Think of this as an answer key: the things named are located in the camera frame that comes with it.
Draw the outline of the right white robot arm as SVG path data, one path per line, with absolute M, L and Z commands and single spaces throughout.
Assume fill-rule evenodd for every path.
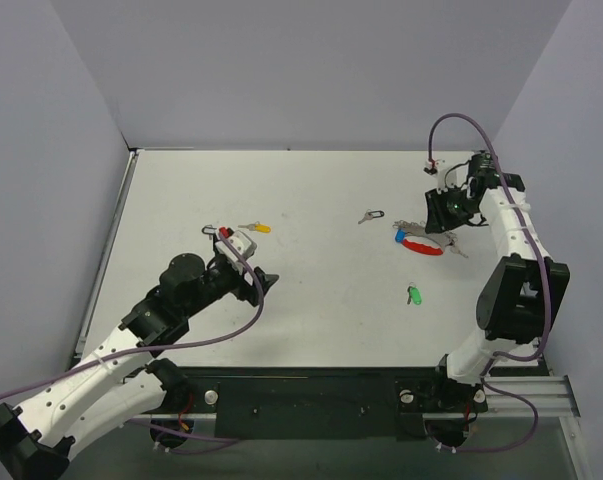
M 430 402 L 449 409 L 513 350 L 538 341 L 545 345 L 570 280 L 570 271 L 542 246 L 530 217 L 525 186 L 517 174 L 502 173 L 487 152 L 465 164 L 466 179 L 442 160 L 429 160 L 426 172 L 437 185 L 425 194 L 428 234 L 445 234 L 480 217 L 489 228 L 498 262 L 476 303 L 477 326 L 444 359 L 446 374 L 428 383 Z

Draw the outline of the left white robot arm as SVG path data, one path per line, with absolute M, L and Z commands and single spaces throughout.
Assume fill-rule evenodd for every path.
M 87 445 L 155 409 L 181 413 L 194 388 L 163 352 L 225 295 L 261 309 L 276 274 L 216 252 L 172 259 L 159 283 L 80 363 L 37 395 L 0 404 L 0 461 L 14 479 L 58 479 Z

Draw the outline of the red-handled metal keyring holder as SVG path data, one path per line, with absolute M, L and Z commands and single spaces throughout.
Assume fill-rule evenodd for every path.
M 438 257 L 450 252 L 468 258 L 460 249 L 457 236 L 454 233 L 427 233 L 424 222 L 408 222 L 405 220 L 395 221 L 393 227 L 396 232 L 401 229 L 406 233 L 404 241 L 397 244 L 414 253 Z

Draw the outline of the key with green tag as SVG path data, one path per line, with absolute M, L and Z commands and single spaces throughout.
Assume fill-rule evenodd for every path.
M 423 299 L 419 288 L 413 283 L 409 284 L 407 288 L 407 304 L 421 305 L 422 301 Z

